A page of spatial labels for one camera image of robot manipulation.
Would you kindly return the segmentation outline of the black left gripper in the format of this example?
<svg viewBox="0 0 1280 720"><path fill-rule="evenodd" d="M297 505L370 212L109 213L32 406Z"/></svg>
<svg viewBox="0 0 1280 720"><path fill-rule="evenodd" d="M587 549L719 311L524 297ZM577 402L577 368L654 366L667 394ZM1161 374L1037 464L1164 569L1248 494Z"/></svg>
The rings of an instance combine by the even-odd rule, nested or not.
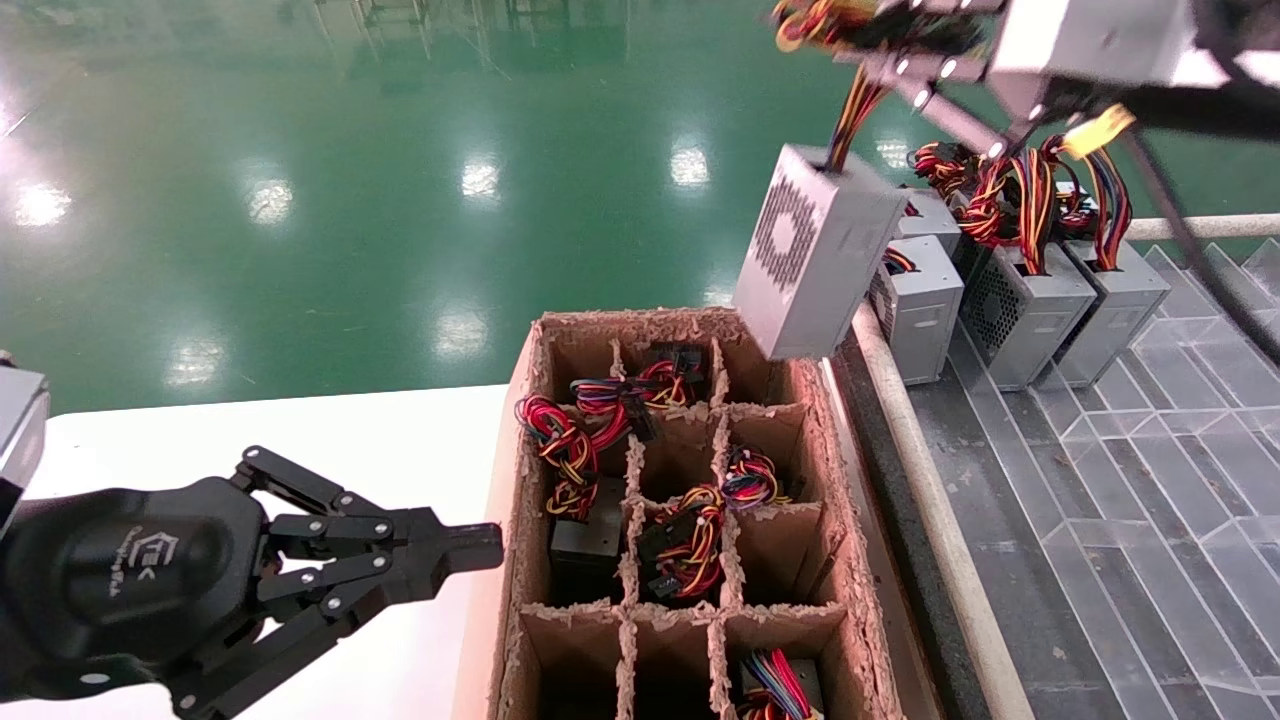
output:
<svg viewBox="0 0 1280 720"><path fill-rule="evenodd" d="M394 550L260 578L276 564L253 492L301 511L270 523L284 551ZM26 501L3 537L3 698L155 683L180 719L233 719L383 610L500 566L503 548L494 523L384 509L262 446L230 483ZM279 626L253 642L264 616Z"/></svg>

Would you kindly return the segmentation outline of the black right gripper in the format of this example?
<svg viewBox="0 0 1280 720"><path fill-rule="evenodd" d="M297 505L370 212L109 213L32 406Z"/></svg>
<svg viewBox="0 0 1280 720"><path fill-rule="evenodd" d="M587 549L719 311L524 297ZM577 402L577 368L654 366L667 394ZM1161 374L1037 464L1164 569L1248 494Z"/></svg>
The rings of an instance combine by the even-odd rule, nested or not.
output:
<svg viewBox="0 0 1280 720"><path fill-rule="evenodd" d="M1275 1L1024 1L1020 45L1046 46L1046 118L1115 104L1184 131L1271 131Z"/></svg>

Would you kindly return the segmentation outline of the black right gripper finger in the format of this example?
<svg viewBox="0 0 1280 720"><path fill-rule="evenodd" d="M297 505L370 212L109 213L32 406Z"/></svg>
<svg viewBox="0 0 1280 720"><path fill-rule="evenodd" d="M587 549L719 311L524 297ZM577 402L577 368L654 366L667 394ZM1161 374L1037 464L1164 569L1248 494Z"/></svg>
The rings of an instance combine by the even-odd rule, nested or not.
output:
<svg viewBox="0 0 1280 720"><path fill-rule="evenodd" d="M1001 0L902 0L881 1L881 15L908 12L915 15L996 15L1001 17Z"/></svg>
<svg viewBox="0 0 1280 720"><path fill-rule="evenodd" d="M1046 118L1046 46L995 45L946 53L923 45L856 47L870 82L900 94L933 126L987 158L1024 146ZM987 88L1005 119L991 120L950 97L954 85Z"/></svg>

